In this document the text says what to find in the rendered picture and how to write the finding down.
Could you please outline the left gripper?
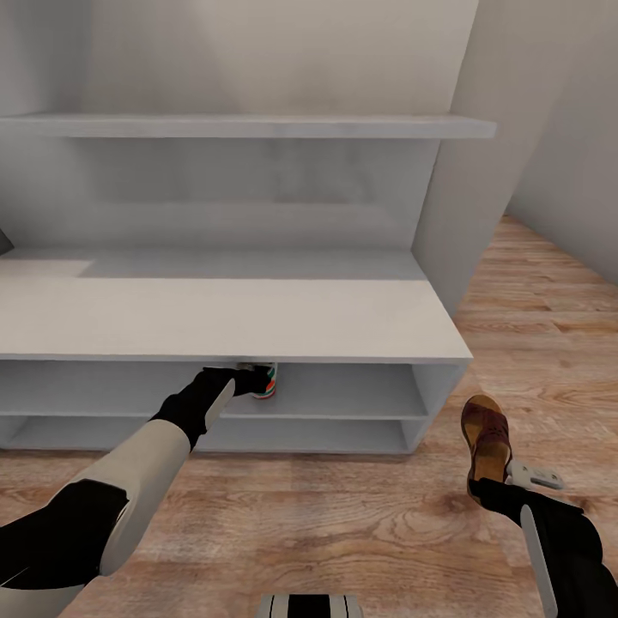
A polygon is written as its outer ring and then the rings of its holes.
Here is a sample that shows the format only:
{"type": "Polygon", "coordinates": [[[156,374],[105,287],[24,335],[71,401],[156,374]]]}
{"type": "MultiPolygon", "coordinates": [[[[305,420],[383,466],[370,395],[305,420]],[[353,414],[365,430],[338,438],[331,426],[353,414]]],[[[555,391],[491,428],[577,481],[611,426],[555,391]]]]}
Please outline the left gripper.
{"type": "Polygon", "coordinates": [[[264,372],[250,372],[249,370],[238,370],[244,377],[244,389],[240,393],[247,394],[250,392],[265,393],[268,380],[268,373],[264,372]]]}

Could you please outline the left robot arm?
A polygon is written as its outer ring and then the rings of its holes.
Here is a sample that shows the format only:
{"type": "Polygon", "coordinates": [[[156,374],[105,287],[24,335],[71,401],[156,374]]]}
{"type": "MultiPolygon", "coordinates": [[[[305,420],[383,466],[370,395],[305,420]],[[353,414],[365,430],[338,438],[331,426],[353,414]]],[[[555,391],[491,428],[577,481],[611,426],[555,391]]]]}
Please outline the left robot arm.
{"type": "Polygon", "coordinates": [[[97,576],[131,557],[201,434],[268,373],[203,367],[124,443],[71,478],[45,507],[0,526],[0,618],[58,618],[97,576]]]}

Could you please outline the sandal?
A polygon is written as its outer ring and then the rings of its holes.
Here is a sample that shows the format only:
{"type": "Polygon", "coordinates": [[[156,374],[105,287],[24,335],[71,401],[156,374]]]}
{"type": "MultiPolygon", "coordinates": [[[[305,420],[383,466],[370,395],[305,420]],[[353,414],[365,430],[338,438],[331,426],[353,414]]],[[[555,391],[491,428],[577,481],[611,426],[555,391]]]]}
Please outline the sandal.
{"type": "Polygon", "coordinates": [[[510,477],[506,472],[513,459],[508,420],[493,398],[475,395],[463,407],[461,428],[471,454],[467,492],[481,506],[481,498],[470,491],[469,480],[485,477],[506,483],[510,477]]]}

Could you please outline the gym shoe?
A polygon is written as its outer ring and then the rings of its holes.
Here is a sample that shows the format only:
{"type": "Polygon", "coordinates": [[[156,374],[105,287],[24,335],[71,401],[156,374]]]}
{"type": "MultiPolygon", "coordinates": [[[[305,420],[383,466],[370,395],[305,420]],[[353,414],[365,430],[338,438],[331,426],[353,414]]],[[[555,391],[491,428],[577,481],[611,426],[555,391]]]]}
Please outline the gym shoe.
{"type": "Polygon", "coordinates": [[[266,392],[264,394],[252,392],[251,395],[255,399],[268,399],[269,397],[274,396],[274,394],[276,393],[276,378],[277,378],[277,368],[278,368],[277,361],[275,362],[275,365],[273,367],[262,367],[262,366],[251,365],[251,368],[253,372],[267,373],[268,380],[269,380],[267,384],[266,392]]]}

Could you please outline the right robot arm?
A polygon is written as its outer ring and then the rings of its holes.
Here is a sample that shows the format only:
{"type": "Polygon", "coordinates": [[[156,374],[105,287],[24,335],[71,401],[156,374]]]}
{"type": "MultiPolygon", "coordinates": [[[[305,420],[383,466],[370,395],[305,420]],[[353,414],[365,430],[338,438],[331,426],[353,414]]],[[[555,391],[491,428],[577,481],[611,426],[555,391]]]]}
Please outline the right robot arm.
{"type": "Polygon", "coordinates": [[[506,472],[506,483],[469,480],[470,491],[522,527],[546,618],[618,618],[618,584],[602,564],[595,525],[572,502],[531,490],[531,483],[562,490],[563,478],[515,459],[506,472]]]}

